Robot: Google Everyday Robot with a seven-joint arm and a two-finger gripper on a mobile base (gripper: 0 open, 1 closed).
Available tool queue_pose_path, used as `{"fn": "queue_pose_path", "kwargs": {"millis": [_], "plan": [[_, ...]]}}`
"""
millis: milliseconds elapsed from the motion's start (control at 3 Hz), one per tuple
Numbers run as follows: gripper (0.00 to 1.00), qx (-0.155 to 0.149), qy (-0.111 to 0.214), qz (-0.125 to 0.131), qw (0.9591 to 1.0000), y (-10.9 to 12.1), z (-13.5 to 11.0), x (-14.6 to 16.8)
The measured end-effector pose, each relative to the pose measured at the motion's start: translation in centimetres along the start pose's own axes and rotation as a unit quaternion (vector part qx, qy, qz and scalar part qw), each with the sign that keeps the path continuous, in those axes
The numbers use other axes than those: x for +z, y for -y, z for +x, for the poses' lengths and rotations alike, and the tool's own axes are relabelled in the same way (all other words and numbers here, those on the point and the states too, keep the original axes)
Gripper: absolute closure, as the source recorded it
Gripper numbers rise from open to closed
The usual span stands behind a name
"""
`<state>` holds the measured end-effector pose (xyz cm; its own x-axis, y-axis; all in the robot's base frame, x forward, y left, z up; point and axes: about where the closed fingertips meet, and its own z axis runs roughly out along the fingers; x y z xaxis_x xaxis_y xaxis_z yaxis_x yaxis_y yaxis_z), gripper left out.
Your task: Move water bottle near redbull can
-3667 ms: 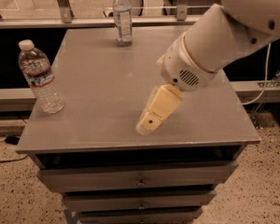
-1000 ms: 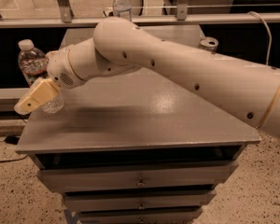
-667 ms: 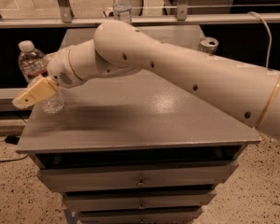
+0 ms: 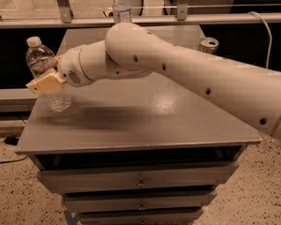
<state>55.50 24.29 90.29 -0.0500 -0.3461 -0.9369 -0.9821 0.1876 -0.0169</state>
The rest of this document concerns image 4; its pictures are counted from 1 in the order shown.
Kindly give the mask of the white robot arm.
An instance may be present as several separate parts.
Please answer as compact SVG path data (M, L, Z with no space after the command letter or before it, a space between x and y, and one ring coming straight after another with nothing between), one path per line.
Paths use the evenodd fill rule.
M68 50L26 86L33 93L59 92L103 79L163 75L249 126L281 142L281 72L171 44L121 22L105 38Z

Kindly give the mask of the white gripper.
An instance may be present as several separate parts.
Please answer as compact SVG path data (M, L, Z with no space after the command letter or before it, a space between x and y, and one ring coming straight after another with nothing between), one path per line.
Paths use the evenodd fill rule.
M67 84L73 87L82 87L92 84L93 81L88 79L84 74L80 54L82 46L72 48L62 55L55 56L58 61L58 72L49 72L41 74L30 81L26 87L36 95L52 94L64 89Z

